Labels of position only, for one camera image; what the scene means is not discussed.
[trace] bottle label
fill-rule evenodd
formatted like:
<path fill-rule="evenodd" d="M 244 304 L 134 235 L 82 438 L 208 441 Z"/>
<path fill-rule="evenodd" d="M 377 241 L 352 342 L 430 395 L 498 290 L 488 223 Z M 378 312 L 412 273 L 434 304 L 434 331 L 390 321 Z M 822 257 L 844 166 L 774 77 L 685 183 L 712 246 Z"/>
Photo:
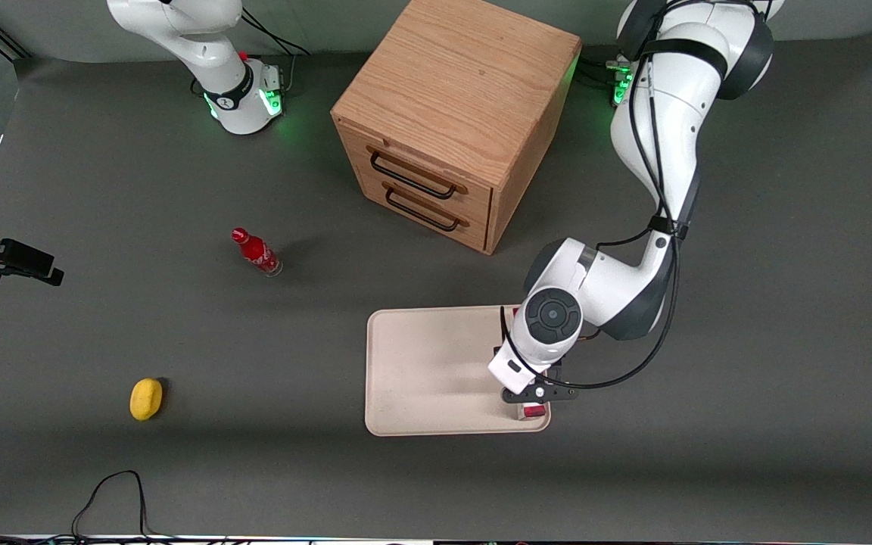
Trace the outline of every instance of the bottle label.
<path fill-rule="evenodd" d="M 261 269 L 263 273 L 274 273 L 274 270 L 278 268 L 278 258 L 271 251 L 271 248 L 267 247 L 267 244 L 264 245 L 262 256 L 248 261 L 252 262 L 258 269 Z"/>

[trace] wooden cabinet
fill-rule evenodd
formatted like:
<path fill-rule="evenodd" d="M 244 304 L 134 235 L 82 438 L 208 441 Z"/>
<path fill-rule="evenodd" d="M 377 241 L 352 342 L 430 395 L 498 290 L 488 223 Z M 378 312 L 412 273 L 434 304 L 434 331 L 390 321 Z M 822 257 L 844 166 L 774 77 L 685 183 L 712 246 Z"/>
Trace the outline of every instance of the wooden cabinet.
<path fill-rule="evenodd" d="M 412 0 L 332 108 L 366 197 L 494 252 L 581 39 L 482 0 Z"/>

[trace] beige tray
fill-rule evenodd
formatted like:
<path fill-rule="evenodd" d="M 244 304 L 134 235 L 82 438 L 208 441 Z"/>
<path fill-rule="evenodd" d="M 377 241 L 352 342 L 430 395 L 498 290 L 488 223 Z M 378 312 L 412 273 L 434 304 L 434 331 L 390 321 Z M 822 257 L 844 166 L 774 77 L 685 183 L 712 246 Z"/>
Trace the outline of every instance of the beige tray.
<path fill-rule="evenodd" d="M 499 307 L 372 314 L 366 348 L 366 427 L 379 437 L 543 430 L 550 424 L 549 403 L 547 416 L 520 421 L 518 406 L 500 399 L 502 387 L 487 370 L 499 345 Z"/>

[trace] red object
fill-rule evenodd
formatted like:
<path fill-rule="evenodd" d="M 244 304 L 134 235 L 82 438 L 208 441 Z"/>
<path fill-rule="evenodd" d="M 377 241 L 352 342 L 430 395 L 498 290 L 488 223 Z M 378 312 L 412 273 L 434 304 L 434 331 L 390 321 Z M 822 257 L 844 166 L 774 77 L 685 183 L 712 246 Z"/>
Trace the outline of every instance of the red object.
<path fill-rule="evenodd" d="M 238 227 L 231 231 L 231 239 L 238 242 L 241 248 L 241 255 L 256 266 L 262 273 L 268 276 L 275 276 L 281 270 L 281 263 L 278 261 L 278 256 L 274 255 L 271 248 L 264 244 L 263 239 L 252 237 L 243 228 Z"/>
<path fill-rule="evenodd" d="M 538 416 L 543 416 L 544 414 L 547 414 L 547 408 L 545 406 L 523 407 L 524 418 L 536 418 Z"/>

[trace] yellow sponge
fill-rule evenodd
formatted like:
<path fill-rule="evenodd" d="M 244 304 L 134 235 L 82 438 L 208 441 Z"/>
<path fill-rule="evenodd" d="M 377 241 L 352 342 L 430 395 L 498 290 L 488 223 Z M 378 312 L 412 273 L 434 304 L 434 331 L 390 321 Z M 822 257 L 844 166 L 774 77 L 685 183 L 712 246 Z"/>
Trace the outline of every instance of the yellow sponge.
<path fill-rule="evenodd" d="M 130 414 L 141 422 L 148 420 L 160 410 L 164 387 L 155 378 L 145 378 L 136 383 L 130 394 Z"/>

